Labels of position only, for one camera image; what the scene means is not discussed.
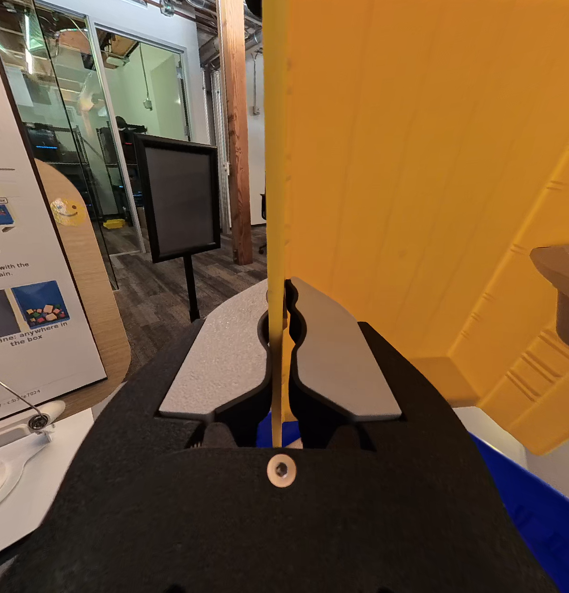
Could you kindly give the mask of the wooden support post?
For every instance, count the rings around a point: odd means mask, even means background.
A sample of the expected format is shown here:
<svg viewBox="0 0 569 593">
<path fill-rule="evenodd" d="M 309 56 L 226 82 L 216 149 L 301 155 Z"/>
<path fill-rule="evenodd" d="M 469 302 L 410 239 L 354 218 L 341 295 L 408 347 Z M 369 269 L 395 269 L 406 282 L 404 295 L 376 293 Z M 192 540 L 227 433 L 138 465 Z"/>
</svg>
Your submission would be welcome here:
<svg viewBox="0 0 569 593">
<path fill-rule="evenodd" d="M 217 1 L 221 71 L 229 141 L 229 202 L 232 250 L 238 265 L 253 261 L 251 241 L 248 112 L 244 3 Z"/>
</svg>

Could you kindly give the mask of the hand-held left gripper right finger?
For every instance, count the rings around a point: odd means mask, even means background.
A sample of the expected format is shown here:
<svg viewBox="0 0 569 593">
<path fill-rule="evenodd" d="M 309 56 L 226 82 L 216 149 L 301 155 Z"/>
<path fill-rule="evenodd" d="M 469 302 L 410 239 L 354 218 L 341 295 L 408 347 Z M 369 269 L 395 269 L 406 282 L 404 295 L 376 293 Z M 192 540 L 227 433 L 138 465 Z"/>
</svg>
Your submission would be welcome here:
<svg viewBox="0 0 569 593">
<path fill-rule="evenodd" d="M 288 280 L 291 337 L 289 402 L 299 422 L 311 416 L 355 422 L 401 417 L 356 318 L 301 278 Z"/>
</svg>

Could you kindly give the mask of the black shelving rack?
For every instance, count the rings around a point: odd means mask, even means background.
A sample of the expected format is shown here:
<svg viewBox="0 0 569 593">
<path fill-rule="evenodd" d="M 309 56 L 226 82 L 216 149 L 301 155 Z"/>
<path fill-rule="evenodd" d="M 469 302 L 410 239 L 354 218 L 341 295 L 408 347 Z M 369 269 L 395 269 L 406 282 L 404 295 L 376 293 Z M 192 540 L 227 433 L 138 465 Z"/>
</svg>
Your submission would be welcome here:
<svg viewBox="0 0 569 593">
<path fill-rule="evenodd" d="M 79 126 L 38 122 L 24 126 L 35 158 L 53 166 L 73 184 L 91 221 L 122 219 L 127 226 L 134 225 L 109 126 L 96 129 L 98 146 L 83 137 Z"/>
</svg>

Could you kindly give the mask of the instruction sheet on stand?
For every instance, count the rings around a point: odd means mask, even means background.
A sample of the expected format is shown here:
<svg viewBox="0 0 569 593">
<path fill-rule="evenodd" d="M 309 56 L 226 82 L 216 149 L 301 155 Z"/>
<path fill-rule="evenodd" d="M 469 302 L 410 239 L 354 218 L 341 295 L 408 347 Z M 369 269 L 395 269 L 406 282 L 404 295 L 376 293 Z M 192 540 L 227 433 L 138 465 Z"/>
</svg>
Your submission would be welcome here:
<svg viewBox="0 0 569 593">
<path fill-rule="evenodd" d="M 0 447 L 0 564 L 43 522 L 69 466 L 127 374 L 131 350 L 95 232 L 86 214 L 74 224 L 55 220 L 107 379 L 70 396 L 43 432 Z"/>
</svg>

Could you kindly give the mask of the yellow smiley sticker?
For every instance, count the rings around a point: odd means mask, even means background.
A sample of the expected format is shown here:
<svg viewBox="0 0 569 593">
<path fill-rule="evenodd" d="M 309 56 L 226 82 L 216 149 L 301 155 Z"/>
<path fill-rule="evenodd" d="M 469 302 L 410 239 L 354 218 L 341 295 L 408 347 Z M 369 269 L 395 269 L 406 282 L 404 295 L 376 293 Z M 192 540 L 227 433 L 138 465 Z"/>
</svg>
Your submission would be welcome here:
<svg viewBox="0 0 569 593">
<path fill-rule="evenodd" d="M 51 213 L 57 225 L 81 226 L 86 224 L 89 215 L 81 197 L 59 197 L 50 203 Z"/>
</svg>

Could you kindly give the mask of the yellow plastic box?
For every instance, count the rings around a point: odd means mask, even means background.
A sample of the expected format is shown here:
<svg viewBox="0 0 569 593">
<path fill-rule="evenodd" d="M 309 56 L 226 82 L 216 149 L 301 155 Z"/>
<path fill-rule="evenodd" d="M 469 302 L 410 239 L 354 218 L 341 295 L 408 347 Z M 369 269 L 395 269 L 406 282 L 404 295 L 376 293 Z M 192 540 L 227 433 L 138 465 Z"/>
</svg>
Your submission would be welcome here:
<svg viewBox="0 0 569 593">
<path fill-rule="evenodd" d="M 263 1 L 278 276 L 368 322 L 536 455 L 569 346 L 536 247 L 569 245 L 569 1 Z"/>
</svg>

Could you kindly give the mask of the blue plastic box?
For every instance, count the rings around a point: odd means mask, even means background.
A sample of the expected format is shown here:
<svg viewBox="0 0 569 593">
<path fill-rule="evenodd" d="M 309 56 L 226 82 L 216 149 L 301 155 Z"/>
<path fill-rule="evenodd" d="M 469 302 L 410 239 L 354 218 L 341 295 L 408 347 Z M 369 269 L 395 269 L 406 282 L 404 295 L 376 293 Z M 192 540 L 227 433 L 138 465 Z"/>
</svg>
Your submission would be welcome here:
<svg viewBox="0 0 569 593">
<path fill-rule="evenodd" d="M 440 398 L 363 427 L 372 452 L 250 450 L 241 536 L 266 592 L 569 592 L 569 501 L 469 437 Z"/>
</svg>

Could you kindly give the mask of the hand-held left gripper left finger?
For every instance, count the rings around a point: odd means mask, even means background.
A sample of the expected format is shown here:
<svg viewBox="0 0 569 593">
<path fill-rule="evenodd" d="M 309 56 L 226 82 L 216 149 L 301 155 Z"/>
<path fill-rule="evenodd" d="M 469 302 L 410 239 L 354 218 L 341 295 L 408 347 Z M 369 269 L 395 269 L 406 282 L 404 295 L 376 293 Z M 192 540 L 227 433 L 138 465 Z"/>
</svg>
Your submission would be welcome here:
<svg viewBox="0 0 569 593">
<path fill-rule="evenodd" d="M 268 280 L 237 293 L 202 323 L 160 407 L 167 418 L 212 422 L 247 398 L 272 401 L 267 320 Z"/>
</svg>

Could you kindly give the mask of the black sign frame stand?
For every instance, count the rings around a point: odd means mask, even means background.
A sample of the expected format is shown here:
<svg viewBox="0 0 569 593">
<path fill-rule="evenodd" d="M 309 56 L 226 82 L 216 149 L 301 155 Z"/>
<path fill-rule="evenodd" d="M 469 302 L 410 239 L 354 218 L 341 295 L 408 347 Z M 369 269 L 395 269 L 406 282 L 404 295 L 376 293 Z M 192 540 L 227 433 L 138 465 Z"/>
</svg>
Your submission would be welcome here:
<svg viewBox="0 0 569 593">
<path fill-rule="evenodd" d="M 194 254 L 221 247 L 217 148 L 146 134 L 133 136 L 153 263 L 181 259 L 190 321 L 200 319 Z"/>
</svg>

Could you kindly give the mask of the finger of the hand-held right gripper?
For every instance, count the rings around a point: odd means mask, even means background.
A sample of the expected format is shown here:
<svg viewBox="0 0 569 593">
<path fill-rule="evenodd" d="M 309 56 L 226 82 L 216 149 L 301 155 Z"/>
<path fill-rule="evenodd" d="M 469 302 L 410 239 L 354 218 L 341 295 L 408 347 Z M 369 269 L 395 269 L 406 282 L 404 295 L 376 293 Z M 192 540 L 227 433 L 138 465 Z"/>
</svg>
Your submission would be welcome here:
<svg viewBox="0 0 569 593">
<path fill-rule="evenodd" d="M 530 258 L 537 271 L 557 290 L 555 331 L 569 346 L 569 244 L 533 248 Z"/>
</svg>

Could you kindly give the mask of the printed instruction sheet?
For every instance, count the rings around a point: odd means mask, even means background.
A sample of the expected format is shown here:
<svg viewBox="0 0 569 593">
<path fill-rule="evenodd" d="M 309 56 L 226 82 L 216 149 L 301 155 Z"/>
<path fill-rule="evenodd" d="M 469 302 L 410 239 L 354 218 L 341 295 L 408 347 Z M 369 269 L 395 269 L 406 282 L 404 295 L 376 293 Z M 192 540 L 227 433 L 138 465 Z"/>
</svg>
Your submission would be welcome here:
<svg viewBox="0 0 569 593">
<path fill-rule="evenodd" d="M 0 381 L 37 405 L 106 377 L 0 71 Z"/>
</svg>

